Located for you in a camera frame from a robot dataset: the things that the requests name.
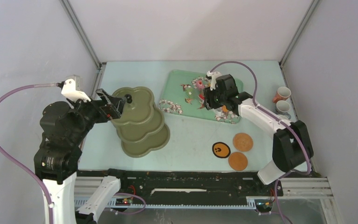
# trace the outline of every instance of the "red wire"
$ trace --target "red wire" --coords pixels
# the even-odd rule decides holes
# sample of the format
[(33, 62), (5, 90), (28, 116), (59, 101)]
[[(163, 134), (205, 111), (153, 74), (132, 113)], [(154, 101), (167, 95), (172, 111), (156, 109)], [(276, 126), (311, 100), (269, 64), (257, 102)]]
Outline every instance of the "red wire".
[(134, 195), (137, 194), (137, 191), (135, 190), (135, 187), (133, 185), (130, 185), (128, 188), (132, 188), (132, 190), (134, 190)]
[(271, 189), (271, 193), (274, 196), (274, 200), (271, 202), (271, 203), (273, 203), (276, 200), (276, 195), (275, 195), (275, 192), (272, 189)]

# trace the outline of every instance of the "green floral tray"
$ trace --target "green floral tray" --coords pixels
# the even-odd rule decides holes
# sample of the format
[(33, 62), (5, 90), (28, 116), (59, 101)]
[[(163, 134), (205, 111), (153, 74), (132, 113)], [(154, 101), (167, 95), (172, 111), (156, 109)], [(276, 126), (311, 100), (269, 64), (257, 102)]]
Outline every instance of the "green floral tray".
[[(235, 79), (238, 91), (242, 92), (243, 83)], [(227, 111), (225, 108), (207, 110), (204, 108), (202, 88), (208, 87), (209, 81), (206, 74), (173, 70), (168, 75), (163, 95), (159, 102), (160, 110), (188, 117), (214, 120), (219, 122), (236, 124), (240, 117)]]

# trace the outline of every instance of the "paper cup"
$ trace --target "paper cup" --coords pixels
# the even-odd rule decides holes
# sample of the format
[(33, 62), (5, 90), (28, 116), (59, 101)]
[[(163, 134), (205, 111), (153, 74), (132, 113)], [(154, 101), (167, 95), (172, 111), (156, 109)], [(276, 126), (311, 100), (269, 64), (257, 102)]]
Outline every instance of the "paper cup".
[(279, 100), (275, 105), (275, 112), (276, 114), (283, 115), (287, 117), (288, 119), (291, 118), (291, 115), (289, 114), (290, 111), (290, 104), (284, 100)]
[(272, 102), (276, 104), (279, 100), (287, 100), (290, 96), (291, 96), (290, 89), (288, 87), (281, 86), (276, 91), (275, 96), (272, 99)]

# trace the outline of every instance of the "light blue table surface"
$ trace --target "light blue table surface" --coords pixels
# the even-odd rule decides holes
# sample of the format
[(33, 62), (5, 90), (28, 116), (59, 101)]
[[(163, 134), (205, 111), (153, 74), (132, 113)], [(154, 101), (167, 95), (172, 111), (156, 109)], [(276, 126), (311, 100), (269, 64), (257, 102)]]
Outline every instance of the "light blue table surface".
[[(272, 98), (280, 86), (285, 86), (277, 61), (242, 61), (256, 74), (258, 81), (257, 101), (274, 111)], [(155, 101), (161, 97), (168, 74), (172, 70), (188, 70), (205, 73), (219, 62), (172, 61), (172, 62), (109, 62), (102, 78), (101, 88), (113, 93), (121, 87), (146, 86), (154, 93)], [(253, 94), (255, 82), (250, 72), (237, 64), (225, 64), (217, 71), (231, 74), (243, 81), (244, 91)], [(293, 107), (289, 114), (294, 121)], [(231, 125), (217, 121), (190, 118), (164, 113), (165, 123), (171, 131), (169, 143), (162, 149), (150, 152), (142, 158), (131, 158), (121, 149), (121, 141), (114, 126), (108, 122), (96, 124), (87, 135), (79, 169), (101, 170), (109, 168), (157, 171), (233, 171), (228, 158), (221, 159), (212, 153), (212, 145), (221, 141), (228, 144), (231, 152), (233, 137), (247, 133), (254, 141), (253, 148), (244, 154), (248, 158), (245, 171), (258, 171), (272, 160), (272, 139), (247, 119)], [(306, 170), (303, 163), (297, 167)]]

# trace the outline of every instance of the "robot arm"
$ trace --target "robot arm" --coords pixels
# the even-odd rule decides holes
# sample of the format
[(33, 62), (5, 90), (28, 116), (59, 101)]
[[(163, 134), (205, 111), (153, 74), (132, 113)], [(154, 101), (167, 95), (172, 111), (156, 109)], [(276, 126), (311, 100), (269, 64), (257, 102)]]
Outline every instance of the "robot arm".
[(264, 130), (273, 140), (272, 161), (270, 161), (257, 176), (256, 185), (262, 188), (305, 162), (304, 154), (293, 134), (285, 127), (289, 126), (299, 136), (309, 158), (313, 156), (313, 149), (306, 125), (302, 121), (291, 123), (288, 120), (276, 120), (275, 115), (267, 108), (253, 100), (247, 92), (238, 92), (235, 80), (231, 75), (208, 76), (212, 78), (214, 88), (204, 89), (204, 106), (217, 109), (222, 106), (236, 115), (246, 118)]
[(103, 179), (88, 202), (75, 213), (74, 187), (78, 161), (82, 154), (79, 145), (94, 124), (118, 119), (130, 95), (113, 97), (103, 89), (96, 92), (100, 100), (90, 99), (80, 89), (81, 78), (69, 77), (60, 84), (64, 101), (48, 105), (43, 110), (40, 125), (43, 140), (34, 156), (36, 175), (47, 187), (53, 203), (45, 202), (46, 223), (48, 210), (53, 210), (54, 224), (96, 224), (108, 201), (120, 189), (120, 180), (113, 176)]

